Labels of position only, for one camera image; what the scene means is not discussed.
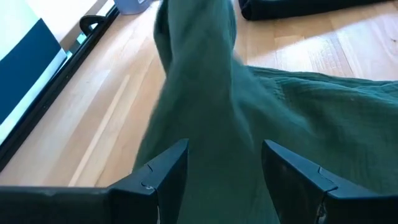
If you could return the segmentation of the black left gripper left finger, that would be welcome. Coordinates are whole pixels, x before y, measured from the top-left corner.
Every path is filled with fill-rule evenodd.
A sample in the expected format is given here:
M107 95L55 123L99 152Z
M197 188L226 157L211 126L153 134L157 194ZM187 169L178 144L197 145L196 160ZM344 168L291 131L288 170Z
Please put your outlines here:
M0 224L176 224L187 156L181 139L108 187L0 186Z

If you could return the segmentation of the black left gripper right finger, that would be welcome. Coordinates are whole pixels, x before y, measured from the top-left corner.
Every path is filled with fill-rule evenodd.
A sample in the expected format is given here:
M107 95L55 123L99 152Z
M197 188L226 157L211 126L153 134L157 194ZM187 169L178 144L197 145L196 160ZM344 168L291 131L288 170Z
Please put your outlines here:
M398 224L398 195L379 195L271 141L262 170L280 224Z

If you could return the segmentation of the dark green garment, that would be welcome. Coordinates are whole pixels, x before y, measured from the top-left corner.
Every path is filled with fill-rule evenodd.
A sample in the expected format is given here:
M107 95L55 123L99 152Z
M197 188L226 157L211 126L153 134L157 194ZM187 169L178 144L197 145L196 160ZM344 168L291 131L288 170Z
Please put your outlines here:
M231 0L162 0L166 79L135 168L189 140L177 224L276 224L261 144L270 139L379 194L398 194L398 82L247 67Z

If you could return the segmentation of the spray bottle with blue head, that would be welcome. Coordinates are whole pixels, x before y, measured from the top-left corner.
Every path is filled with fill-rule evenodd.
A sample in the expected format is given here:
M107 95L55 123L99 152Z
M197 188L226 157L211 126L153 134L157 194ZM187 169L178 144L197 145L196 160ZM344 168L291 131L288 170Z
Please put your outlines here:
M122 15L135 15L144 12L152 0L114 0L114 3Z

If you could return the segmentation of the black T-shirt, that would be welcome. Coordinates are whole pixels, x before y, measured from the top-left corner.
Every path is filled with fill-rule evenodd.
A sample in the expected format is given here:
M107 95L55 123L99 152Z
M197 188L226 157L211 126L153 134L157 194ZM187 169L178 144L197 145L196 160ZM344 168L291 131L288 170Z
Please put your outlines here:
M365 6L391 0L238 0L242 16L249 21L283 19Z

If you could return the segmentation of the black aluminium table frame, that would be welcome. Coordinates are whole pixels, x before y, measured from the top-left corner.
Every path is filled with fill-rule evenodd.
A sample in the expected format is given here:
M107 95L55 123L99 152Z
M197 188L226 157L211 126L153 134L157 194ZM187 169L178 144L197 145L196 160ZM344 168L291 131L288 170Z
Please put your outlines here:
M28 107L22 118L16 123L16 127L11 130L11 134L0 144L0 172L7 166L13 155L36 127L37 123L86 60L87 56L96 47L118 15L119 10L113 5L103 16L83 17L85 26L92 25L95 22L98 25L91 31L85 32L87 35L85 41L66 60L66 63L58 69L55 76L44 86L44 89L39 92L39 95L33 100L33 105Z

